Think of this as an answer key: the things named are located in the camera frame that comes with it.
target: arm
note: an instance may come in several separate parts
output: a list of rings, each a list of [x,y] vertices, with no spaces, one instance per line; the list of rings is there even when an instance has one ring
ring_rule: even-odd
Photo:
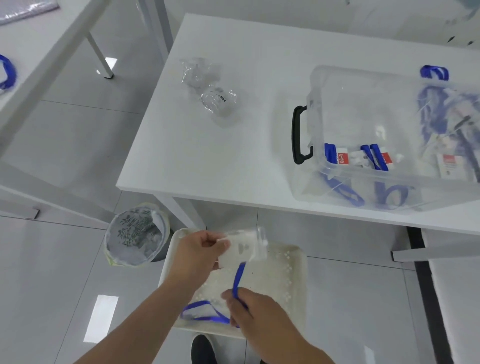
[[[239,298],[231,290],[222,293],[230,310],[230,323],[239,326],[252,348],[270,364],[335,364],[322,350],[309,344],[271,297],[240,288]]]
[[[182,309],[228,249],[228,241],[216,243],[222,237],[209,231],[184,237],[164,283],[75,364],[150,364]]]

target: person's right hand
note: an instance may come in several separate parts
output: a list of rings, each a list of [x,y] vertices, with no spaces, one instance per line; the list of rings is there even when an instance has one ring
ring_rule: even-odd
[[[238,295],[248,311],[232,296],[231,290],[222,293],[230,310],[230,323],[232,326],[238,324],[260,357],[270,364],[302,362],[311,345],[280,305],[273,298],[246,288],[239,288]]]

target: white table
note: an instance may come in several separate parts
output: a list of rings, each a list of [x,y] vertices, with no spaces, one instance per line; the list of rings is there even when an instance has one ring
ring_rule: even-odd
[[[84,38],[96,54],[101,74],[106,78],[113,76],[89,33],[110,0],[59,0],[58,3],[58,10],[0,26],[0,54],[9,58],[18,72],[15,87],[0,95],[0,157]],[[160,0],[139,0],[139,3],[166,59],[172,40],[165,5]],[[110,211],[1,161],[0,188],[99,221],[110,222],[114,216]]]
[[[213,122],[180,83],[179,59],[192,56],[224,66],[221,83],[239,94],[236,120]],[[480,201],[397,215],[294,198],[292,112],[319,64],[415,77],[439,64],[480,84],[478,51],[188,14],[117,186],[154,194],[187,227],[204,224],[178,197],[480,234]]]

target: black handle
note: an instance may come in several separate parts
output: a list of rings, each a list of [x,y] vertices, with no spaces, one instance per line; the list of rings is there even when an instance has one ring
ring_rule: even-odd
[[[305,160],[313,157],[313,146],[310,146],[310,153],[304,156],[300,153],[300,114],[307,109],[306,106],[297,106],[293,110],[292,120],[292,152],[293,161],[297,164],[302,164]]]

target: shoe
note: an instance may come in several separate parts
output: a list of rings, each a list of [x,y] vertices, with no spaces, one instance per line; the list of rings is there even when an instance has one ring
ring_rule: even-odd
[[[212,342],[206,335],[193,338],[191,358],[192,364],[217,364]]]

